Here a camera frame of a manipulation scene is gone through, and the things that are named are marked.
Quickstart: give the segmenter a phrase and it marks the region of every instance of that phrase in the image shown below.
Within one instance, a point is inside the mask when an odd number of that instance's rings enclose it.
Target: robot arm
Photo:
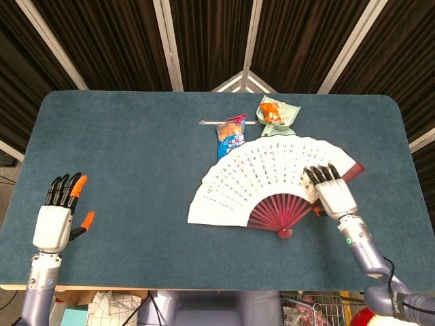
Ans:
[[[363,219],[355,215],[358,206],[347,184],[333,165],[328,167],[312,166],[304,171],[314,184],[326,214],[339,222],[338,229],[362,272],[382,281],[380,285],[365,288],[364,299],[368,307],[381,316],[393,316],[423,326],[435,325],[435,298],[412,294],[394,275],[394,265],[390,267]]]
[[[77,173],[57,177],[49,187],[46,204],[41,206],[36,222],[33,245],[39,254],[32,257],[27,290],[17,325],[48,326],[50,309],[56,288],[62,257],[68,243],[86,232],[92,225],[94,212],[89,212],[83,224],[71,231],[75,206],[86,183],[86,175]]]

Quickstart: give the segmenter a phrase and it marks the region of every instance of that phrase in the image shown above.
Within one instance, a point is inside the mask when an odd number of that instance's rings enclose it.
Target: paper fan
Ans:
[[[327,141],[276,135],[246,142],[210,168],[188,223],[260,228],[288,238],[318,199],[304,167],[329,163],[346,181],[364,170]]]

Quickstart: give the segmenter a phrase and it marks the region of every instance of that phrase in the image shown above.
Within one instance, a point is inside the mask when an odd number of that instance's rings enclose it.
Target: dark curtain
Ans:
[[[171,0],[185,91],[210,91],[243,70],[252,1]]]
[[[24,153],[44,97],[76,89],[13,0],[0,1],[0,139]]]
[[[388,1],[333,93],[387,94],[409,141],[435,127],[435,1]]]
[[[152,1],[33,3],[90,89],[172,89]]]
[[[435,141],[416,151],[413,158],[435,231]]]
[[[278,92],[316,93],[368,0],[264,0],[251,70]]]

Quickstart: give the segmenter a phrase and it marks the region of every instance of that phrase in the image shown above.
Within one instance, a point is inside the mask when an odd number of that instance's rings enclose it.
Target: teal tablecloth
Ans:
[[[274,94],[302,109],[299,136],[342,147],[366,170],[350,188],[382,253],[415,290],[435,290],[434,235],[397,104],[386,96]],[[374,282],[337,223],[307,215],[274,232],[187,224],[201,178],[215,164],[213,126],[247,113],[262,94],[53,92],[44,100],[0,231],[0,283],[26,283],[39,207],[57,175],[88,184],[74,225],[89,233],[64,251],[60,284],[176,289],[362,290]],[[256,139],[261,127],[248,126]]]

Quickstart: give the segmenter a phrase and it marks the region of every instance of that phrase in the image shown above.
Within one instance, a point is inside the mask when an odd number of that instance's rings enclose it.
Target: blue snack package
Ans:
[[[245,142],[245,120],[246,115],[238,115],[228,119],[228,122],[216,127],[217,140],[217,160],[223,158],[231,149],[242,145]]]

